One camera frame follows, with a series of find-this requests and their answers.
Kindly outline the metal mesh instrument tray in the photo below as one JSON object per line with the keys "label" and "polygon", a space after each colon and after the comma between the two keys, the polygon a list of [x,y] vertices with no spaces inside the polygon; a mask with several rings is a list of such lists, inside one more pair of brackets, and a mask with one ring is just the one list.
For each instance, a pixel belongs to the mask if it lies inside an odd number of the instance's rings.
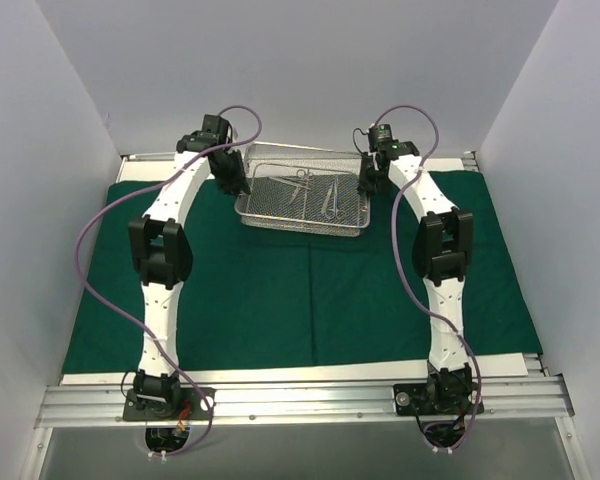
{"label": "metal mesh instrument tray", "polygon": [[[244,157],[251,193],[240,195],[235,211],[243,224],[339,237],[357,237],[370,224],[370,197],[358,192],[361,156],[354,152],[255,142]],[[270,177],[297,178],[298,169],[314,176],[309,188],[289,204],[294,186],[271,181]],[[327,220],[323,201],[334,180],[338,181],[338,206],[343,219]]]}

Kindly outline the steel surgical scissors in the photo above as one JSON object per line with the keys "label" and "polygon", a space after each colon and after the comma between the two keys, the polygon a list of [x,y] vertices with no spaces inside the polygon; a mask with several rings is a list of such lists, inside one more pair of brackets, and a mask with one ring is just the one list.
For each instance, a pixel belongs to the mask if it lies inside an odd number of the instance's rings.
{"label": "steel surgical scissors", "polygon": [[302,190],[307,190],[309,188],[309,182],[313,178],[314,174],[310,170],[306,169],[298,169],[296,172],[296,177],[298,180],[295,182],[295,187],[293,193],[291,194],[289,204],[293,204],[299,193]]}

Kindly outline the green surgical drape cloth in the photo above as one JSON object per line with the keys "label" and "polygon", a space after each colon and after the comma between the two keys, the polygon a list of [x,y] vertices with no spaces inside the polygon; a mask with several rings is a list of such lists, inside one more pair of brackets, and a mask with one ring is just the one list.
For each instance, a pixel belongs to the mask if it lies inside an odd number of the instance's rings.
{"label": "green surgical drape cloth", "polygon": [[[438,172],[443,193],[474,217],[463,297],[466,339],[478,355],[542,350],[482,175]],[[128,225],[155,199],[149,182],[110,186],[63,370],[137,367],[143,295]],[[186,220],[193,270],[177,315],[177,355],[188,371],[327,366],[424,359],[427,294],[411,264],[418,228],[406,202],[371,202],[369,227],[354,238],[244,225],[231,196],[206,182]]]}

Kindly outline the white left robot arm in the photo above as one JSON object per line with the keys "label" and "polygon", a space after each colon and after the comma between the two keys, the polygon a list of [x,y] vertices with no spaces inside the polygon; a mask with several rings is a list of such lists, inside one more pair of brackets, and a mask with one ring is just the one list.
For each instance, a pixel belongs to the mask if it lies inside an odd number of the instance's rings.
{"label": "white left robot arm", "polygon": [[175,178],[164,182],[151,206],[129,224],[146,327],[133,393],[159,419],[174,417],[182,405],[176,331],[180,293],[193,267],[184,231],[189,210],[210,175],[231,195],[249,191],[241,152],[229,146],[232,139],[230,126],[183,136],[176,144]]}

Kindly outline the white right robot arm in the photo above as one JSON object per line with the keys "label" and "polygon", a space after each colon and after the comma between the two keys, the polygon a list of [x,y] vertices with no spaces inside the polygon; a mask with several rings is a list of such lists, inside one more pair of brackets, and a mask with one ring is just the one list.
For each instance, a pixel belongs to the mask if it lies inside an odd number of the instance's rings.
{"label": "white right robot arm", "polygon": [[371,147],[362,154],[359,180],[367,193],[397,187],[395,204],[406,200],[418,221],[412,265],[423,281],[428,304],[416,306],[429,316],[431,325],[424,400],[433,411],[447,412],[460,400],[453,380],[472,380],[462,298],[472,256],[473,215],[447,198],[410,142]]}

